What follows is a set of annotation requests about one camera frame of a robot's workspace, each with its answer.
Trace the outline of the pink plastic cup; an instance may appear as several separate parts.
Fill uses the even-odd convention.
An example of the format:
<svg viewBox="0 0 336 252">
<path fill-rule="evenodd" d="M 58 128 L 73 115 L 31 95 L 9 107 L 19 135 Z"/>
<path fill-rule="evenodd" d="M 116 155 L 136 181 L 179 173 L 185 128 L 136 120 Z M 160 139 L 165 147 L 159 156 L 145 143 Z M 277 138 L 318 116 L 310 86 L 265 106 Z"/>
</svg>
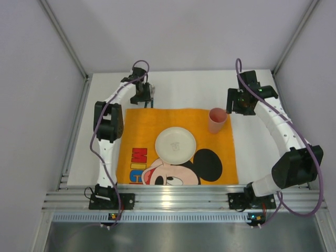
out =
<svg viewBox="0 0 336 252">
<path fill-rule="evenodd" d="M 212 134 L 217 134 L 224 126 L 227 120 L 226 110 L 222 108 L 213 108 L 208 114 L 208 130 Z"/>
</svg>

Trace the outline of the cream round plate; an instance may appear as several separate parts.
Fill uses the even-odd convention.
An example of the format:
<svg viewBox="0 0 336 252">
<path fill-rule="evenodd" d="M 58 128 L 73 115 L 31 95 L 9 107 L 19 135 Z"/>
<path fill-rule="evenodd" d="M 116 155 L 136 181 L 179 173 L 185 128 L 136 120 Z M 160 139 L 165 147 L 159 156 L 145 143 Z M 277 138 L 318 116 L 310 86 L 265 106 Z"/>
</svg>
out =
<svg viewBox="0 0 336 252">
<path fill-rule="evenodd" d="M 195 154 L 196 140 L 185 128 L 170 127 L 157 136 L 155 151 L 158 157 L 167 164 L 183 164 Z"/>
</svg>

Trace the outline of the orange cartoon mouse placemat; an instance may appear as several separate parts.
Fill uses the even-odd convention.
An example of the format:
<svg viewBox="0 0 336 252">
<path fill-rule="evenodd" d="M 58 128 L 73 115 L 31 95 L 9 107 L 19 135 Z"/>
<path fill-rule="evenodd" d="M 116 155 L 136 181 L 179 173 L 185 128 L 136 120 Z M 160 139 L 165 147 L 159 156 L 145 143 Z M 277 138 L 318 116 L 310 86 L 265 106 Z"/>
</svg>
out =
<svg viewBox="0 0 336 252">
<path fill-rule="evenodd" d="M 117 179 L 133 185 L 235 185 L 230 117 L 217 133 L 204 109 L 127 109 Z"/>
</svg>

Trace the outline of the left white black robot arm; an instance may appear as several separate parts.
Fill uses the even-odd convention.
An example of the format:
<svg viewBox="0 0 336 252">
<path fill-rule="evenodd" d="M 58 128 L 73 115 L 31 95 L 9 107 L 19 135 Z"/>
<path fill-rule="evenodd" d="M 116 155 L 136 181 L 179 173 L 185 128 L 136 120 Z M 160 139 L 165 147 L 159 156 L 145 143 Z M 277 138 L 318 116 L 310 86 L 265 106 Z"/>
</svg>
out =
<svg viewBox="0 0 336 252">
<path fill-rule="evenodd" d="M 123 134 L 123 113 L 128 105 L 153 105 L 154 87 L 148 82 L 148 72 L 133 66 L 116 91 L 94 105 L 93 135 L 90 151 L 99 160 L 99 189 L 112 190 L 117 185 L 117 166 Z"/>
</svg>

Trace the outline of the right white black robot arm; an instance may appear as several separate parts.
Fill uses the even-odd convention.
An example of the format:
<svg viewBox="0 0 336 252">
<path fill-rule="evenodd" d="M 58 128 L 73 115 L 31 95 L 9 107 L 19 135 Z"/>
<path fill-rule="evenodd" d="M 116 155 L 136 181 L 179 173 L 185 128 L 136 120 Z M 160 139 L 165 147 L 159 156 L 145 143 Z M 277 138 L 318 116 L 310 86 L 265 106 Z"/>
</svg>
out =
<svg viewBox="0 0 336 252">
<path fill-rule="evenodd" d="M 255 197 L 264 197 L 296 185 L 315 181 L 316 166 L 321 164 L 323 150 L 301 140 L 291 127 L 291 120 L 282 108 L 278 94 L 272 86 L 261 86 L 256 72 L 245 71 L 237 75 L 238 88 L 229 88 L 228 113 L 257 116 L 272 136 L 280 159 L 265 177 L 246 187 Z"/>
</svg>

